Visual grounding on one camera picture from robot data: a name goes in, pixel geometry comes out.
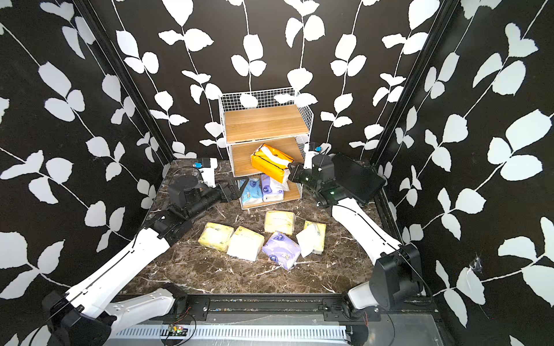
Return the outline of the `purple tissue pack bottom shelf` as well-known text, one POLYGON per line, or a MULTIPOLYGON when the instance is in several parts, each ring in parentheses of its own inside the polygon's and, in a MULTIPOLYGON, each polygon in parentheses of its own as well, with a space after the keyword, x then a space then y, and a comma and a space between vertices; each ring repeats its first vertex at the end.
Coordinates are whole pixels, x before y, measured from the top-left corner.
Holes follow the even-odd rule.
POLYGON ((263 202, 280 202, 284 200, 285 192, 289 191, 288 183, 280 183, 267 174, 261 175, 263 202))

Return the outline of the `orange tissue pack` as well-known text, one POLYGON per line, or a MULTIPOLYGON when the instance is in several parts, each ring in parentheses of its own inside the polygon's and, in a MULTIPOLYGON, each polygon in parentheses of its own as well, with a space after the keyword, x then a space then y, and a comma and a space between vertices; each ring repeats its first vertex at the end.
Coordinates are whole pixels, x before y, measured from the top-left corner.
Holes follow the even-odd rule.
POLYGON ((295 163, 295 160, 288 154, 267 144, 258 147, 251 154, 250 160, 253 168, 282 184, 288 181, 289 165, 295 163))

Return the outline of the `light yellow tissue pack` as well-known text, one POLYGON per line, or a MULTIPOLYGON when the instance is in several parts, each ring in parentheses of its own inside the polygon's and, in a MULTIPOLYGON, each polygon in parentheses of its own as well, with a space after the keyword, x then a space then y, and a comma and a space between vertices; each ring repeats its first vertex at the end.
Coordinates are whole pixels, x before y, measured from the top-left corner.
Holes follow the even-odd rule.
POLYGON ((204 227, 199 238, 199 244, 220 252, 226 252, 234 232, 235 229, 231 226, 209 222, 204 227))

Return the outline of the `yellow tissue pack shelf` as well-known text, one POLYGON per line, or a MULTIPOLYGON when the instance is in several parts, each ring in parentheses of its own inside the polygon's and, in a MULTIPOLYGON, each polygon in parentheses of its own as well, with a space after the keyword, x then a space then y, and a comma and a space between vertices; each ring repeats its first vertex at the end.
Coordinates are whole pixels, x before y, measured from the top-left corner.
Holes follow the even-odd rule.
POLYGON ((270 210, 266 212, 264 232, 280 232, 285 235, 294 233, 295 214, 288 211, 270 210))

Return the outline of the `orange-yellow tissue pack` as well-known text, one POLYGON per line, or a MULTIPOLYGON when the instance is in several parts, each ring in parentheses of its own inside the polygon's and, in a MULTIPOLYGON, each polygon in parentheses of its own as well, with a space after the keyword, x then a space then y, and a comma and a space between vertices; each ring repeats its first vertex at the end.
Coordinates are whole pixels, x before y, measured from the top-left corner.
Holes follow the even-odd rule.
POLYGON ((239 226, 229 240, 227 254, 241 260, 255 262, 265 238, 262 234, 239 226))

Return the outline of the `pale yellow tissue pack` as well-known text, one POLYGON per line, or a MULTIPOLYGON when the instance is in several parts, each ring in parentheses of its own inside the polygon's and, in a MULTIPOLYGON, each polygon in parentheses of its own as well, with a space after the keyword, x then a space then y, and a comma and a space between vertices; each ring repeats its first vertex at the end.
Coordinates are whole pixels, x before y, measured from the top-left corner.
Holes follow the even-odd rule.
POLYGON ((321 255, 325 249, 326 225, 312 221, 304 222, 304 229, 297 234, 297 243, 301 249, 301 256, 310 254, 321 255))

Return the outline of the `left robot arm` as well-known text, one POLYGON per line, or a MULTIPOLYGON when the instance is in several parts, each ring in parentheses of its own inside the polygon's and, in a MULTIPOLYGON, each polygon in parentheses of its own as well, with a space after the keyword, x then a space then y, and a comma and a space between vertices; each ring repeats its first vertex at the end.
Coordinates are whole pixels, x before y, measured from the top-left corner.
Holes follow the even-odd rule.
POLYGON ((125 301, 114 298, 151 261, 165 253, 217 203, 241 197, 246 184, 237 180, 209 187, 194 175, 177 178, 167 188, 170 204, 145 223, 133 240, 99 270, 60 294, 43 299, 45 324, 59 345, 104 345, 118 332, 170 312, 184 294, 166 285, 125 301))

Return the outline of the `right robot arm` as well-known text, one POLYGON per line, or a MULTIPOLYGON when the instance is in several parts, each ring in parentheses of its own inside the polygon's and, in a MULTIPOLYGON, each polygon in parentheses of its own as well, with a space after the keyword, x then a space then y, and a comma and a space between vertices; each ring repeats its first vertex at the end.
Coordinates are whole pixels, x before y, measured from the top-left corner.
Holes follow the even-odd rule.
POLYGON ((372 261, 369 280, 344 296, 350 310, 388 310, 425 290, 420 252, 390 236, 363 210, 385 184, 382 177, 344 154, 317 154, 309 168, 291 163, 288 169, 289 181, 309 188, 319 207, 346 228, 372 261))

